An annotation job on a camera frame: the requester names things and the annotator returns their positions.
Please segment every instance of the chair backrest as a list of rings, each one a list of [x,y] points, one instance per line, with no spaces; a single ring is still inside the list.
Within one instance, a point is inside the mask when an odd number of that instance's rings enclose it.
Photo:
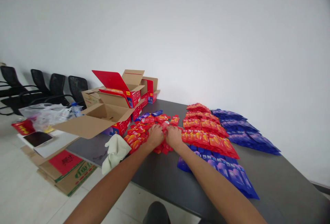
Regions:
[[[74,100],[77,103],[83,102],[84,98],[81,92],[88,90],[87,80],[76,76],[69,76],[69,87]]]
[[[35,83],[36,87],[38,87],[38,89],[40,90],[48,92],[49,90],[45,84],[45,79],[42,72],[37,69],[31,69],[31,74],[32,74],[33,82]]]
[[[2,73],[3,78],[8,83],[8,85],[14,86],[22,86],[17,78],[17,74],[15,68],[8,67],[8,66],[0,66],[0,70]]]
[[[52,74],[49,81],[49,90],[53,95],[64,95],[63,88],[65,83],[65,76],[61,74]]]

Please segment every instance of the transparent plastic bag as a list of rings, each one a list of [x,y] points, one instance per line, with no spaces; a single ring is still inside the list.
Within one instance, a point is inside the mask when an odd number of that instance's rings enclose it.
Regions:
[[[53,125],[74,117],[71,108],[62,104],[37,104],[23,108],[23,115],[32,120],[36,131],[48,133],[54,130]]]

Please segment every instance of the plastic water bottle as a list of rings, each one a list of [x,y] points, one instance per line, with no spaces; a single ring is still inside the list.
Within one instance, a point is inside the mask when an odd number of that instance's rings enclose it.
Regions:
[[[73,112],[73,114],[75,114],[76,117],[82,116],[80,112],[81,107],[78,106],[76,102],[73,102],[71,105],[72,105],[71,111]]]

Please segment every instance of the phone screen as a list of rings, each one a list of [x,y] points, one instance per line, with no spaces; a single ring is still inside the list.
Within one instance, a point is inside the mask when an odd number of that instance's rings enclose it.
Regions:
[[[47,133],[37,131],[27,136],[24,136],[24,139],[27,140],[32,146],[37,147],[51,140],[52,137]]]

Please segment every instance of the human hand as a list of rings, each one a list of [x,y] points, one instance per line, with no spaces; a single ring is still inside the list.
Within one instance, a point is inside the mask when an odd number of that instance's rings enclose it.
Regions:
[[[162,127],[160,125],[154,124],[149,129],[149,138],[146,144],[150,145],[152,150],[154,150],[156,147],[158,147],[161,144],[163,140],[164,140],[164,134],[162,132]]]
[[[167,127],[167,135],[166,135],[166,142],[174,149],[177,150],[177,148],[184,144],[182,142],[181,137],[181,130],[178,129],[178,127],[174,126],[168,126]]]

